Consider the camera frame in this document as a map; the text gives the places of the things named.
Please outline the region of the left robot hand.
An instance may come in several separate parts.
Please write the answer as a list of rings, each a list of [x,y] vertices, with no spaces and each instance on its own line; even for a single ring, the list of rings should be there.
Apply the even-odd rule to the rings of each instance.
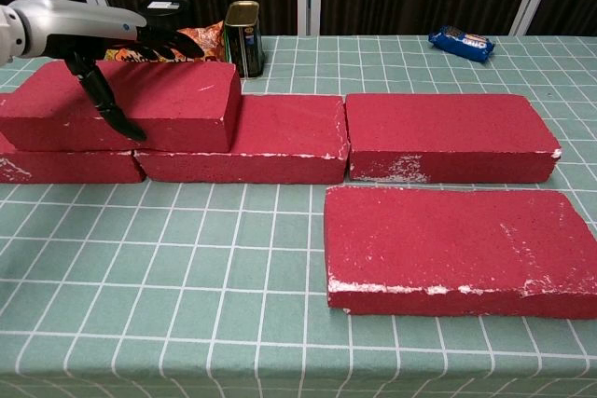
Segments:
[[[109,49],[130,49],[146,59],[195,59],[201,47],[185,34],[149,25],[138,13],[71,0],[15,0],[1,12],[1,63],[49,57],[65,62],[107,124],[137,142],[144,131],[126,118],[97,65]]]

